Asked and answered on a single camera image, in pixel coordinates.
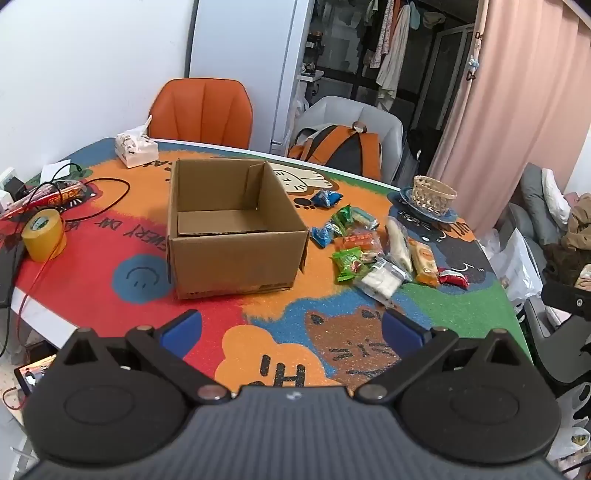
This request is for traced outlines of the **white cake clear packet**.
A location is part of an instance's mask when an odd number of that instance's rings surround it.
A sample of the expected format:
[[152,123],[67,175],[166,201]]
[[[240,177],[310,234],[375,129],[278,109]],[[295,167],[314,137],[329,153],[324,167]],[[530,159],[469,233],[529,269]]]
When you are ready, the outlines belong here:
[[404,283],[412,281],[413,277],[403,268],[387,259],[377,258],[366,273],[353,280],[353,285],[385,307],[393,308],[394,294]]

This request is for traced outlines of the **orange rice cracker packet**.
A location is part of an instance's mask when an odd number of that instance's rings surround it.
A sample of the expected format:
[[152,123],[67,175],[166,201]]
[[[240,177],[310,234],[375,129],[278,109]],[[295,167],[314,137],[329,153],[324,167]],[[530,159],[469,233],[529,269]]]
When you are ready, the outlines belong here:
[[433,288],[440,286],[439,270],[431,248],[422,242],[408,240],[411,258],[415,268],[415,278],[420,284]]

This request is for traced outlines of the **red small snack packet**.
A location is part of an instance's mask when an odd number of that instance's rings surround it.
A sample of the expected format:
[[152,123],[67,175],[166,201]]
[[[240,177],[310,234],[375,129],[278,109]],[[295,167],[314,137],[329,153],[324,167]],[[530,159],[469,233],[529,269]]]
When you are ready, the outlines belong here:
[[442,285],[452,285],[463,290],[468,290],[470,286],[467,276],[453,269],[440,268],[438,280]]

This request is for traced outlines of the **long white bread packet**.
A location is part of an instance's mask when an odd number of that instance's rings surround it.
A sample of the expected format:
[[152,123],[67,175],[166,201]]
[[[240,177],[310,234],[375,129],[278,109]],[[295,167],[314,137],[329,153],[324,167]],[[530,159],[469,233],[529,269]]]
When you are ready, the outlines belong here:
[[389,216],[386,222],[391,260],[409,274],[413,273],[413,263],[408,246],[406,228],[394,217]]

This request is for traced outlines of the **bright green plum packet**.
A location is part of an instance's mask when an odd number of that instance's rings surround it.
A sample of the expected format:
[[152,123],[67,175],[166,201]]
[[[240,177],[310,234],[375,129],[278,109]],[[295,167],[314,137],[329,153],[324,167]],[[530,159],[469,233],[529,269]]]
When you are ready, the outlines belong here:
[[338,282],[353,280],[369,271],[369,267],[363,262],[363,250],[360,247],[335,251],[332,254],[332,262],[338,270]]

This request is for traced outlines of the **orange red snack packet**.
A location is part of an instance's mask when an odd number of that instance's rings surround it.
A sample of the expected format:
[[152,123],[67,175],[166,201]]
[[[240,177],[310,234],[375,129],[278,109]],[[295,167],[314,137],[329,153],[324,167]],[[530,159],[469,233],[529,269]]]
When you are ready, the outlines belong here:
[[370,256],[378,256],[383,253],[380,236],[374,230],[356,230],[342,237],[342,249],[353,248],[360,248]]

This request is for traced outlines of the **light blue cracker packet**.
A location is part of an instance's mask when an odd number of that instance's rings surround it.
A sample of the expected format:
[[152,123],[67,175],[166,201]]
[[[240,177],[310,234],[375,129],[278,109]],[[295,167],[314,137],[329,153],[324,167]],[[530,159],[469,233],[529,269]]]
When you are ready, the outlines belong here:
[[362,225],[369,230],[376,230],[380,223],[378,219],[360,207],[351,207],[351,216],[356,224]]

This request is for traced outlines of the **blue snack packet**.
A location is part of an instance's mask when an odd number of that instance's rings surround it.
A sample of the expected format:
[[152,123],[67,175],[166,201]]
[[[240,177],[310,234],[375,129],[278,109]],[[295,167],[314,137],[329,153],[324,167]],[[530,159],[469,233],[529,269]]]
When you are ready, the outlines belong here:
[[320,190],[311,197],[311,204],[317,208],[329,209],[342,199],[342,194],[332,190]]
[[313,241],[320,249],[325,249],[325,247],[329,246],[332,241],[335,240],[335,237],[341,235],[341,229],[339,229],[339,226],[332,221],[328,221],[322,227],[310,228],[311,241]]

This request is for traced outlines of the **dark green snack packet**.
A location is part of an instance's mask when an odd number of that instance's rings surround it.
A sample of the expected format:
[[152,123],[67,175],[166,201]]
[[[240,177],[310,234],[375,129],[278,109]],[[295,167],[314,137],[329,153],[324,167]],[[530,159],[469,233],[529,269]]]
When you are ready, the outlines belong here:
[[346,236],[346,233],[348,233],[349,228],[352,227],[353,224],[355,224],[355,222],[353,221],[351,206],[346,205],[338,211],[336,211],[335,214],[332,215],[332,223],[334,223],[335,226],[338,227],[339,234],[341,236]]

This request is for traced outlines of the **cardboard box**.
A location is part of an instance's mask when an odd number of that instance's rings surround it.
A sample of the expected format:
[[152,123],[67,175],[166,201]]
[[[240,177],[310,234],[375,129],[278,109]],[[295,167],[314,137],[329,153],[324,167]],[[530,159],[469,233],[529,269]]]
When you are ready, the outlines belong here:
[[308,228],[269,162],[179,159],[171,169],[167,266],[180,299],[290,289]]

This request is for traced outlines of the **phone screen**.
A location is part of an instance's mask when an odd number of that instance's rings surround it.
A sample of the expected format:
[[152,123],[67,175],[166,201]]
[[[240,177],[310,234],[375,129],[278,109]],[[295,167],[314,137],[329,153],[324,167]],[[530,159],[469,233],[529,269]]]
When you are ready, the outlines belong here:
[[33,392],[55,358],[56,355],[53,354],[14,370],[15,378],[25,396],[29,396]]

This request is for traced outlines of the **tissue pack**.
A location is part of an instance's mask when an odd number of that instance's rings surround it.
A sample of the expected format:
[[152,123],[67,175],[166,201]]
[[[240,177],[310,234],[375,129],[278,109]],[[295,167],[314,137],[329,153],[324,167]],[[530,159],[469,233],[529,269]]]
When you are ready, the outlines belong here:
[[142,125],[115,136],[115,153],[127,169],[146,165],[159,158],[158,144],[147,135],[151,120],[152,116],[149,116]]

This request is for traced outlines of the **white grey chair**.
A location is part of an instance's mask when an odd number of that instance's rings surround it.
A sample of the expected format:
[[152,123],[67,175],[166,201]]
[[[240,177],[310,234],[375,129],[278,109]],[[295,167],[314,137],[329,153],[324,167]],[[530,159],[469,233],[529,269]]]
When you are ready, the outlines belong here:
[[366,127],[376,133],[382,147],[381,181],[392,184],[403,159],[405,135],[401,120],[378,107],[339,96],[325,96],[295,119],[290,145],[304,138],[304,132],[322,126]]

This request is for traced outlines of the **orange chair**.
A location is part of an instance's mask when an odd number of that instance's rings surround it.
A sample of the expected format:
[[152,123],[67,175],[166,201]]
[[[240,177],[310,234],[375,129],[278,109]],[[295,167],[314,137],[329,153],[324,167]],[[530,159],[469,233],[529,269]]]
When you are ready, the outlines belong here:
[[249,147],[252,103],[242,83],[231,79],[168,81],[152,103],[151,138]]

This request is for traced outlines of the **hanging clothes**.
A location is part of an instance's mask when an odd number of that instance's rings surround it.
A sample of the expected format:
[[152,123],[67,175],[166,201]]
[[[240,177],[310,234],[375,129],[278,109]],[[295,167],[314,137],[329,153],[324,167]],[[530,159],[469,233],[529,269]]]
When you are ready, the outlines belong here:
[[379,86],[376,106],[379,109],[389,111],[397,97],[410,30],[418,30],[421,26],[433,29],[445,21],[443,13],[421,12],[413,1],[389,1],[386,4],[377,46],[369,64],[370,69],[379,70],[376,79]]

